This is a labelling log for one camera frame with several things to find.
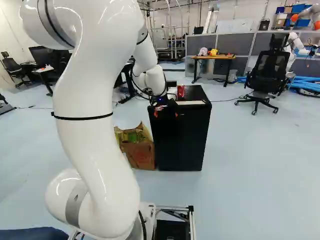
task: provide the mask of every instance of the wooden desk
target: wooden desk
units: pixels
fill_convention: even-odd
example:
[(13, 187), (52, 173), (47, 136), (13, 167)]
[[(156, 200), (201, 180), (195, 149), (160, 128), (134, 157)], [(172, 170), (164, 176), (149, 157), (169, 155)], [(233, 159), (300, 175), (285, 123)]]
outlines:
[(229, 72), (230, 72), (230, 67), (232, 64), (232, 60), (236, 59), (235, 54), (218, 54), (216, 56), (192, 56), (192, 59), (194, 59), (194, 75), (193, 75), (193, 81), (192, 83), (194, 84), (200, 77), (197, 77), (197, 69), (198, 69), (198, 60), (210, 60), (210, 59), (219, 59), (219, 60), (227, 60), (228, 62), (228, 69), (227, 73), (225, 76), (225, 82), (224, 82), (224, 87), (228, 85), (228, 78), (229, 78)]

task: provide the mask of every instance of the black band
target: black band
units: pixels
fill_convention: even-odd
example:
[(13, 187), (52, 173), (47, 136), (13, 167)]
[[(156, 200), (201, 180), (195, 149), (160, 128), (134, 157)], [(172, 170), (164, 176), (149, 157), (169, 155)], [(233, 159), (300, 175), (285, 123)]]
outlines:
[(52, 27), (53, 31), (55, 32), (55, 34), (56, 34), (62, 41), (64, 41), (66, 44), (68, 44), (69, 46), (71, 46), (71, 47), (74, 48), (75, 46), (73, 46), (73, 45), (70, 44), (67, 40), (65, 40), (65, 39), (60, 35), (60, 33), (57, 31), (54, 23), (53, 23), (52, 20), (51, 20), (50, 15), (49, 15), (48, 2), (47, 2), (47, 0), (44, 0), (44, 6), (45, 6), (45, 14), (46, 14), (46, 17), (48, 18), (49, 24), (51, 25), (51, 27)]
[(54, 112), (51, 112), (51, 116), (55, 117), (56, 119), (68, 120), (68, 121), (86, 121), (86, 120), (104, 119), (104, 118), (112, 116), (112, 114), (114, 114), (114, 113), (111, 112), (107, 115), (89, 116), (89, 117), (65, 117), (65, 116), (56, 116)]
[(146, 40), (146, 38), (148, 37), (148, 35), (149, 35), (149, 32), (147, 31), (144, 39), (142, 39), (141, 41), (137, 42), (137, 45), (139, 45), (139, 44), (142, 43), (144, 40)]

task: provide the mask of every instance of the black box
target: black box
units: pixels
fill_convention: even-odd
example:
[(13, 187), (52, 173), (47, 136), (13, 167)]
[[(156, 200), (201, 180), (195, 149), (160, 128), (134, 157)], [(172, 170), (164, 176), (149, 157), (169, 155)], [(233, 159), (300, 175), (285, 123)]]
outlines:
[(189, 231), (188, 222), (157, 220), (155, 240), (190, 240)]
[(204, 104), (165, 107), (155, 114), (148, 106), (155, 163), (160, 171), (201, 171), (212, 104), (200, 85), (185, 86), (184, 99)]

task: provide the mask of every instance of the brown paper bag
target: brown paper bag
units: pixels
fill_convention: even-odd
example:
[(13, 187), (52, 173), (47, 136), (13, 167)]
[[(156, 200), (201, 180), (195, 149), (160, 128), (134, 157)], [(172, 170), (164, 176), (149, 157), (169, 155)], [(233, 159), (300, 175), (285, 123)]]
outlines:
[(119, 147), (135, 169), (155, 170), (155, 147), (146, 126), (141, 122), (133, 129), (114, 127)]

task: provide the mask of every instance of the blue box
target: blue box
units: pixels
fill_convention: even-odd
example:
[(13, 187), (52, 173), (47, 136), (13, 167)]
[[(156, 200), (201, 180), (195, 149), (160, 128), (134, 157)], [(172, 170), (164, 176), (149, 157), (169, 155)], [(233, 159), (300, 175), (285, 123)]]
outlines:
[(287, 18), (287, 19), (285, 20), (285, 22), (284, 22), (284, 26), (285, 26), (285, 27), (290, 27), (290, 23), (291, 23), (290, 18)]
[(295, 26), (296, 27), (308, 27), (310, 23), (310, 19), (298, 19), (298, 21), (296, 21)]
[(306, 5), (305, 4), (297, 4), (292, 6), (292, 13), (298, 14), (302, 12), (305, 9)]
[(278, 6), (276, 8), (275, 14), (280, 14), (285, 12), (285, 7), (284, 6)]
[(305, 6), (304, 6), (304, 9), (308, 9), (308, 8), (310, 8), (312, 6), (312, 4), (310, 5), (310, 4), (306, 4)]

